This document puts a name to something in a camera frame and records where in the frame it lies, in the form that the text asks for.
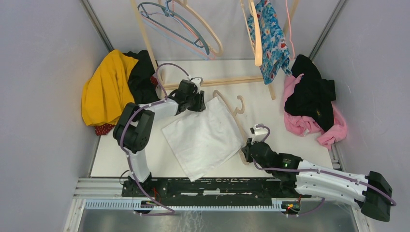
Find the white garment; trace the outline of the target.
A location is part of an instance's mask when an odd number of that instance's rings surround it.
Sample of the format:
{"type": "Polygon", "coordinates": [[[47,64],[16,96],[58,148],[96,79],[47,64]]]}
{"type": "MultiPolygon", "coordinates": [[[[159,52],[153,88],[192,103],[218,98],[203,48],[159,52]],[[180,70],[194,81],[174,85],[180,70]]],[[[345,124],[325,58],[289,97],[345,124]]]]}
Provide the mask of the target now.
{"type": "Polygon", "coordinates": [[[244,144],[225,103],[214,97],[202,112],[194,112],[162,129],[177,161],[191,182],[230,159],[244,144]]]}

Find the blue floral skirt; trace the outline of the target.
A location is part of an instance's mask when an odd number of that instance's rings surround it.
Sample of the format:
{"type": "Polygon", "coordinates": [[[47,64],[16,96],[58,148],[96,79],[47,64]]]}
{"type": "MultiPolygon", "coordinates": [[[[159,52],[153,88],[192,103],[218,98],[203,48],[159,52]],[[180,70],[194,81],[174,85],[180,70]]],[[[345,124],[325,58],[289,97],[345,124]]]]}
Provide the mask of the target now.
{"type": "Polygon", "coordinates": [[[255,5],[262,43],[262,64],[260,70],[266,85],[273,82],[278,71],[291,75],[290,52],[285,35],[279,26],[276,11],[268,0],[255,5]]]}

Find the wooden hanger front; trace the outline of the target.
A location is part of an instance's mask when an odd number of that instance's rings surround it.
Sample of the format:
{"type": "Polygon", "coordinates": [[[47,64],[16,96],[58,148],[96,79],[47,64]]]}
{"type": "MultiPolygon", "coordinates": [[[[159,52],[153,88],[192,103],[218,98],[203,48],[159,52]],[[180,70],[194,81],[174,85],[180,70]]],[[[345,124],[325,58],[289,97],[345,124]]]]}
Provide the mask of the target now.
{"type": "Polygon", "coordinates": [[[253,0],[246,0],[246,1],[240,0],[240,6],[243,12],[245,25],[248,26],[247,24],[248,16],[247,16],[246,9],[245,9],[245,4],[244,4],[245,2],[248,4],[249,13],[252,16],[253,23],[254,23],[254,41],[252,40],[251,33],[249,31],[249,28],[247,27],[247,33],[249,36],[250,45],[251,45],[254,58],[255,58],[254,64],[257,67],[260,67],[263,63],[263,50],[262,50],[259,20],[258,20],[254,1],[253,0]]]}

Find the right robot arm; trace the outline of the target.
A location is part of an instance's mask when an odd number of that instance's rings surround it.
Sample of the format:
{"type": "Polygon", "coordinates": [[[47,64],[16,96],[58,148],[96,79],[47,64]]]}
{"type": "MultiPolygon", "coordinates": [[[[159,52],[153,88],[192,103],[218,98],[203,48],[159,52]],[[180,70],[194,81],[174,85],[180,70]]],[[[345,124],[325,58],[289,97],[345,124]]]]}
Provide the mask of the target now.
{"type": "Polygon", "coordinates": [[[393,189],[378,172],[365,175],[326,168],[293,154],[277,153],[251,138],[241,151],[246,162],[280,180],[279,191],[285,197],[299,194],[335,200],[374,220],[390,221],[391,208],[396,206],[393,189]]]}

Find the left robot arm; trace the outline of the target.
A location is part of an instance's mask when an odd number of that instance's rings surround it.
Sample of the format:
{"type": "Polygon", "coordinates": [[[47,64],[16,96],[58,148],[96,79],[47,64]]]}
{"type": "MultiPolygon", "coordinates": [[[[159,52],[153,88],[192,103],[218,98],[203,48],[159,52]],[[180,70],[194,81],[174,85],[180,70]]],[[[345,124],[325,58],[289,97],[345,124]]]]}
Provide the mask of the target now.
{"type": "Polygon", "coordinates": [[[145,197],[151,193],[152,178],[145,148],[148,145],[154,122],[176,116],[184,111],[202,112],[206,109],[202,78],[182,80],[177,89],[164,99],[153,103],[126,104],[113,131],[113,138],[125,152],[133,189],[145,197]]]}

